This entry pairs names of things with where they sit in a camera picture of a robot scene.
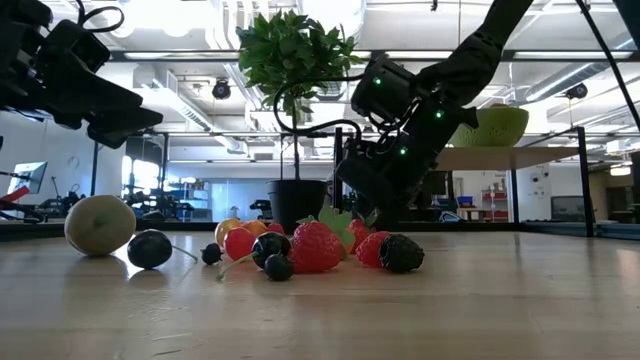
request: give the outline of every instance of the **computer monitor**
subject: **computer monitor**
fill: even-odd
[[[11,183],[9,184],[8,193],[11,194],[23,186],[26,186],[29,189],[29,194],[39,193],[42,180],[44,179],[44,171],[46,169],[46,162],[17,164],[13,172],[21,177],[28,177],[28,179],[17,177],[12,178]]]

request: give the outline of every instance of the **desk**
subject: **desk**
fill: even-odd
[[[208,233],[169,233],[197,251]],[[63,239],[0,243],[0,359],[638,359],[640,243],[411,235],[420,271],[355,259],[272,283],[174,253],[159,271]]]

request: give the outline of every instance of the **white ceiling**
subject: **white ceiling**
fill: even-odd
[[[173,3],[170,0],[135,0],[147,1],[149,4],[148,17],[158,16],[160,19],[138,19],[139,26],[127,37],[113,35],[101,36],[101,40],[114,50],[207,50],[211,49],[205,37],[205,27],[215,26],[210,16],[210,0],[191,0]],[[338,7],[340,0],[327,1],[327,6]],[[64,17],[74,18],[75,6],[72,0],[44,1],[54,9],[57,19]],[[553,6],[547,6],[543,15],[541,9],[545,4],[553,2]],[[87,7],[102,7],[115,4],[115,1],[85,1]],[[247,1],[237,1],[242,7]],[[260,1],[253,1],[256,9]],[[296,6],[295,0],[268,1],[271,11],[277,9],[290,9]],[[440,0],[439,9],[430,11],[431,1],[418,0],[366,0],[364,23],[360,36],[359,48],[361,49],[409,49],[409,50],[447,50],[454,49],[459,39],[464,39],[474,31],[482,22],[491,0],[463,0],[460,5],[457,0]],[[626,28],[610,0],[592,0],[592,15],[599,25],[605,39],[611,42],[621,34],[626,33]],[[104,24],[105,18],[96,19],[96,25]],[[163,24],[183,24],[191,29],[185,36],[168,36]],[[555,50],[598,50],[597,43],[589,30],[585,20],[579,13],[573,0],[536,0],[518,29],[508,43],[510,49],[555,49]],[[410,62],[405,67],[416,73],[429,63]],[[472,105],[486,103],[487,100],[501,102],[502,99],[492,98],[489,95],[498,93],[503,89],[527,88],[533,86],[554,73],[571,65],[568,63],[543,63],[543,62],[516,62],[500,65],[491,85],[483,92],[483,96],[476,99]],[[228,76],[225,67],[220,63],[155,63],[157,73],[171,71],[181,81],[179,91],[195,104],[203,113],[210,116],[214,123],[218,118],[225,117],[225,124],[237,121],[235,131],[247,126],[246,101],[237,87],[232,87],[232,96],[226,100],[215,100],[211,96],[211,88],[217,77]],[[640,77],[640,64],[626,63],[620,65],[624,78],[629,81]],[[552,128],[567,127],[571,121],[593,118],[606,114],[625,105],[621,94],[616,89],[616,83],[610,70],[587,80],[589,97],[582,101],[574,101],[572,111],[568,111],[569,105],[566,99],[550,99],[537,106],[546,109],[549,115],[548,121]],[[194,90],[194,85],[200,86],[200,90]],[[640,100],[640,82],[629,85],[632,97]],[[145,96],[146,106],[165,114],[164,129],[171,131],[193,130],[185,124],[184,118],[173,111],[171,107],[162,101],[153,99],[153,96]],[[345,111],[347,116],[354,116],[352,112]],[[324,121],[322,116],[316,115],[316,120]],[[631,120],[622,116],[615,120],[615,124],[631,124]],[[615,129],[617,125],[609,122],[589,128],[588,131],[602,132],[606,129]]]

